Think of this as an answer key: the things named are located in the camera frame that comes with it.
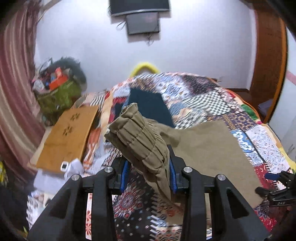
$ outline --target dark teal cloth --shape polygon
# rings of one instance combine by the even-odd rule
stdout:
[[[156,120],[158,123],[175,127],[172,116],[166,107],[161,94],[131,88],[128,104],[137,103],[142,116]]]

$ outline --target wall-mounted monitor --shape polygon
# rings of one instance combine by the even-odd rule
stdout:
[[[169,11],[169,0],[110,0],[111,16]]]

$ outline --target white wall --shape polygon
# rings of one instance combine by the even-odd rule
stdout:
[[[159,39],[147,46],[143,37],[116,30],[119,20],[108,16],[108,0],[62,0],[38,24],[36,64],[50,57],[79,59],[88,91],[126,80],[144,61],[162,72],[196,73],[221,78],[223,87],[247,88],[255,59],[247,5],[240,0],[170,0],[170,5],[170,15],[161,14]]]
[[[296,75],[296,41],[288,29],[287,40],[288,60],[286,71],[290,71],[292,74]],[[270,127],[279,139],[284,138],[295,116],[296,85],[285,78],[278,104],[269,122]]]

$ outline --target khaki fabric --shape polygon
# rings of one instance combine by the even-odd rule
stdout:
[[[155,128],[144,120],[132,103],[110,124],[105,134],[123,156],[142,174],[146,182],[165,200],[170,200],[168,184],[169,150]]]
[[[125,107],[111,125],[106,138],[134,165],[153,189],[170,199],[165,170],[171,145],[176,156],[201,174],[224,174],[248,201],[256,207],[262,198],[255,193],[261,186],[254,168],[221,120],[209,121],[180,130],[146,119],[137,104]]]

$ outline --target red object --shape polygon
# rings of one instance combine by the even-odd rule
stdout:
[[[66,75],[63,75],[62,77],[56,78],[53,82],[49,84],[49,89],[52,91],[56,88],[58,88],[60,85],[65,83],[68,80],[68,77]]]
[[[62,72],[62,69],[60,67],[56,68],[55,73],[56,73],[57,78],[60,78],[60,77],[63,76],[63,72]]]

